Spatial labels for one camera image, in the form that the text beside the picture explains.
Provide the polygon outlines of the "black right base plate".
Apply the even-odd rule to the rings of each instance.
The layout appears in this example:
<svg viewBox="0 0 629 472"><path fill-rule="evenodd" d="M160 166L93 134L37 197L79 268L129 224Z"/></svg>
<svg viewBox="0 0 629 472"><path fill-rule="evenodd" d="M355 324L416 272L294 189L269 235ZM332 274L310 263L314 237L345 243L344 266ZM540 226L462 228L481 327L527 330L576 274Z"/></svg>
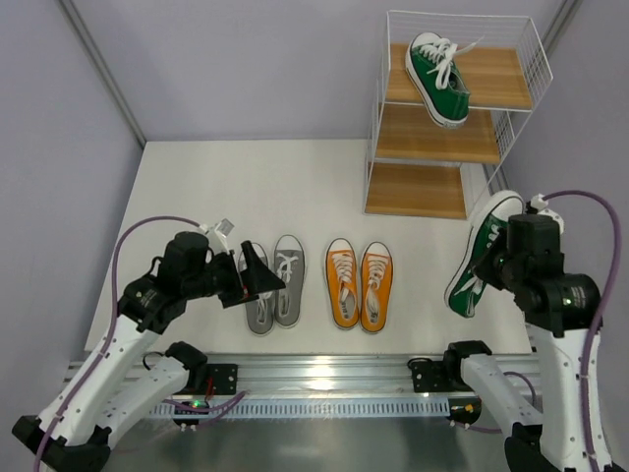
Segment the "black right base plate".
<svg viewBox="0 0 629 472"><path fill-rule="evenodd" d="M442 360L413 358L407 362L415 393L470 392L472 389Z"/></svg>

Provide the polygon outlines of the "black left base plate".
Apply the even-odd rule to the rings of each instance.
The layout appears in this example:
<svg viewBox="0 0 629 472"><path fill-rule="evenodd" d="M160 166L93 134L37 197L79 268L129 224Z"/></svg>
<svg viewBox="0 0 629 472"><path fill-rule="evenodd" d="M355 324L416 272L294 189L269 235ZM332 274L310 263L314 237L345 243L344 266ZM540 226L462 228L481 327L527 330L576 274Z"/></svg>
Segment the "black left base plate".
<svg viewBox="0 0 629 472"><path fill-rule="evenodd" d="M235 395L239 366L237 364L208 364L205 395Z"/></svg>

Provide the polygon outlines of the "grey left sneaker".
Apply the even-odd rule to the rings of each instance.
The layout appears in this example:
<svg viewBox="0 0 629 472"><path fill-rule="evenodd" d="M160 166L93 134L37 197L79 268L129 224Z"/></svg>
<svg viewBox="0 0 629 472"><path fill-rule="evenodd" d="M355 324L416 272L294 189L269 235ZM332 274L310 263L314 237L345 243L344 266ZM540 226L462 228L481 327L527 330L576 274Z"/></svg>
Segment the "grey left sneaker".
<svg viewBox="0 0 629 472"><path fill-rule="evenodd" d="M268 257L264 248L256 242L253 242L252 246L262 263L268 266ZM245 255L241 252L238 259L238 269L246 268ZM257 336L267 335L273 328L272 296L273 293L271 292L264 293L259 295L257 300L245 304L248 328Z"/></svg>

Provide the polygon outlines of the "grey right sneaker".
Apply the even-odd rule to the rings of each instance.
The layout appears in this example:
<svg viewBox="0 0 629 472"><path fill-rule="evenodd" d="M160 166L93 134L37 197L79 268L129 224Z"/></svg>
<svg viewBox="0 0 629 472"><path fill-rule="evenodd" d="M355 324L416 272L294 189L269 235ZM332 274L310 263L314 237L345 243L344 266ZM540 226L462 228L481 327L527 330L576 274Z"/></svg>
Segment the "grey right sneaker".
<svg viewBox="0 0 629 472"><path fill-rule="evenodd" d="M295 325L301 314L301 302L306 276L305 251L294 235L279 238L273 251L273 269L285 287L275 296L274 317L285 328Z"/></svg>

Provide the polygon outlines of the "orange right sneaker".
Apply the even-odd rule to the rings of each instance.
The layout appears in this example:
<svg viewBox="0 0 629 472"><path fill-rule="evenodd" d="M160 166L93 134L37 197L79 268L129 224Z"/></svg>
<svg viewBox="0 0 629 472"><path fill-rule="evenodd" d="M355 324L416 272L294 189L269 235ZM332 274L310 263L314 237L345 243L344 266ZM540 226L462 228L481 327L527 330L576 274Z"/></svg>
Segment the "orange right sneaker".
<svg viewBox="0 0 629 472"><path fill-rule="evenodd" d="M381 242L371 242L361 261L361 325L370 334L379 333L386 325L393 273L389 249Z"/></svg>

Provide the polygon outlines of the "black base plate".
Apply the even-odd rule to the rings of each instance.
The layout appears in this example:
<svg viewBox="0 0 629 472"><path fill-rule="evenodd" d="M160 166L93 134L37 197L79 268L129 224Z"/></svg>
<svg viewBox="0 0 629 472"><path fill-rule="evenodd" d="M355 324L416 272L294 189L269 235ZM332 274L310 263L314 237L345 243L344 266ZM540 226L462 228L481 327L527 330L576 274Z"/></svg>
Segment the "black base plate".
<svg viewBox="0 0 629 472"><path fill-rule="evenodd" d="M470 392L472 389L442 360L413 358L407 362L415 393Z"/></svg>
<svg viewBox="0 0 629 472"><path fill-rule="evenodd" d="M237 364L208 364L205 395L235 395L239 366Z"/></svg>

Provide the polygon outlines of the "green sneaker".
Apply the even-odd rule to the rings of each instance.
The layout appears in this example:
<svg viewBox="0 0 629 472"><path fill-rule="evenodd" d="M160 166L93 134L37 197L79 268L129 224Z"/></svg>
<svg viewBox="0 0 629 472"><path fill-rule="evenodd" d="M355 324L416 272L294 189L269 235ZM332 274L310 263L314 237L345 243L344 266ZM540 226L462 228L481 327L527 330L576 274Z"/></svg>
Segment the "green sneaker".
<svg viewBox="0 0 629 472"><path fill-rule="evenodd" d="M455 58L466 54L480 42L460 48L449 38L422 32L409 44L405 70L420 94L430 119L441 128L462 127L469 115L471 93Z"/></svg>
<svg viewBox="0 0 629 472"><path fill-rule="evenodd" d="M482 299L486 283L473 274L473 265L491 247L508 218L524 209L522 197L509 190L491 196L472 219L461 263L444 292L445 305L463 318L472 318Z"/></svg>

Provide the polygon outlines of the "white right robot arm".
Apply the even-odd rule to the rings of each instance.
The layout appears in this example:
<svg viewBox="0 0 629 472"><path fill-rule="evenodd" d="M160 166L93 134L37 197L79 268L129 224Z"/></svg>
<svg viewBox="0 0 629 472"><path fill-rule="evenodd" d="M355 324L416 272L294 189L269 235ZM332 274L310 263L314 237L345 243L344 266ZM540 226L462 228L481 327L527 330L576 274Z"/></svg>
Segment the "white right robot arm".
<svg viewBox="0 0 629 472"><path fill-rule="evenodd" d="M481 400L504 437L512 471L617 471L600 418L593 349L600 342L596 283L564 270L560 226L547 215L509 218L473 273L507 290L530 326L539 358L543 408L503 374L482 341L448 346L445 369Z"/></svg>

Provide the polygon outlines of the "orange left sneaker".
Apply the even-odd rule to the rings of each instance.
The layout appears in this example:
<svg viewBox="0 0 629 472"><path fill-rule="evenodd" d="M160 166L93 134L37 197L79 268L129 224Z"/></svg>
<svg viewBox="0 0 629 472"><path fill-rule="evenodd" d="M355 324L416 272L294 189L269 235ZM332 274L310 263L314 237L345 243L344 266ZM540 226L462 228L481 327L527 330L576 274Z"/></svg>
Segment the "orange left sneaker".
<svg viewBox="0 0 629 472"><path fill-rule="evenodd" d="M324 256L324 274L333 322L340 329L351 329L359 321L360 296L358 268L354 249L344 238L336 238Z"/></svg>

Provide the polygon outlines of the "orange sneaker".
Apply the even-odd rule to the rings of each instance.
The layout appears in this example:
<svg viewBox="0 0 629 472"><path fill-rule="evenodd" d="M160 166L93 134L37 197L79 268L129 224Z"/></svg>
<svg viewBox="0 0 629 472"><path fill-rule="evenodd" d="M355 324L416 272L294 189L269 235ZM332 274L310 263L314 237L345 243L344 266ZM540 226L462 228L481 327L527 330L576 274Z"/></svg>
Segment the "orange sneaker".
<svg viewBox="0 0 629 472"><path fill-rule="evenodd" d="M370 334L379 333L386 325L393 273L389 249L381 242L371 242L361 261L361 325Z"/></svg>
<svg viewBox="0 0 629 472"><path fill-rule="evenodd" d="M359 321L360 296L358 268L354 249L344 238L336 238L324 256L324 274L333 322L340 329L351 329Z"/></svg>

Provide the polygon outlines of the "aluminium mounting rail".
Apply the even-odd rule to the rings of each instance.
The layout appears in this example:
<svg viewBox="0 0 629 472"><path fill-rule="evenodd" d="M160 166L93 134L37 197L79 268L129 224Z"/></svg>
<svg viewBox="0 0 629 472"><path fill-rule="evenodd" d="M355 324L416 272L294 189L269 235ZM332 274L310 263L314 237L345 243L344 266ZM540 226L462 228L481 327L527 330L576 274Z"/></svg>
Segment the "aluminium mounting rail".
<svg viewBox="0 0 629 472"><path fill-rule="evenodd" d="M236 392L248 397L332 397L413 395L409 363L440 361L443 354L206 354L210 364L236 364ZM502 372L526 377L542 397L538 356L533 354L495 355ZM142 377L147 370L142 356L115 383L115 392Z"/></svg>

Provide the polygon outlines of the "grey sneaker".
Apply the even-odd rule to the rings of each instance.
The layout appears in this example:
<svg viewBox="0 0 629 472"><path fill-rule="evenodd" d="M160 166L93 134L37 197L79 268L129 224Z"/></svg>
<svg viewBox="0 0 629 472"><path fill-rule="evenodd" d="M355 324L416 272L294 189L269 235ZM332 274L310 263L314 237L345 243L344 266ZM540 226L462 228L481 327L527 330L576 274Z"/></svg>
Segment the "grey sneaker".
<svg viewBox="0 0 629 472"><path fill-rule="evenodd" d="M256 242L253 242L252 246L262 263L268 266L268 257L264 248ZM238 269L246 268L245 255L241 252L238 259ZM264 293L259 295L257 300L245 304L248 328L257 336L267 335L273 328L272 296L273 293L271 292Z"/></svg>
<svg viewBox="0 0 629 472"><path fill-rule="evenodd" d="M273 251L273 269L285 287L275 296L274 317L285 328L295 325L301 314L301 302L306 276L305 251L294 235L279 238Z"/></svg>

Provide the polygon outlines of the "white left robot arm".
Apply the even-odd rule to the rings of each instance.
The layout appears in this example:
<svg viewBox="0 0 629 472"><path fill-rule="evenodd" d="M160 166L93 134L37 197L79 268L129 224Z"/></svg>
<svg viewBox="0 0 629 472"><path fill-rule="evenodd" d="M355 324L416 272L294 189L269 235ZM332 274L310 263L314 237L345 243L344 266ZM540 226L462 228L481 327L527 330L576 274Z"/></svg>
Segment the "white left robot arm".
<svg viewBox="0 0 629 472"><path fill-rule="evenodd" d="M99 471L116 443L169 396L204 387L207 357L178 341L157 365L125 390L122 380L189 302L217 297L230 308L284 288L253 244L241 245L239 268L221 234L180 232L131 282L112 307L109 328L64 390L37 415L22 416L12 433L35 455L33 468Z"/></svg>

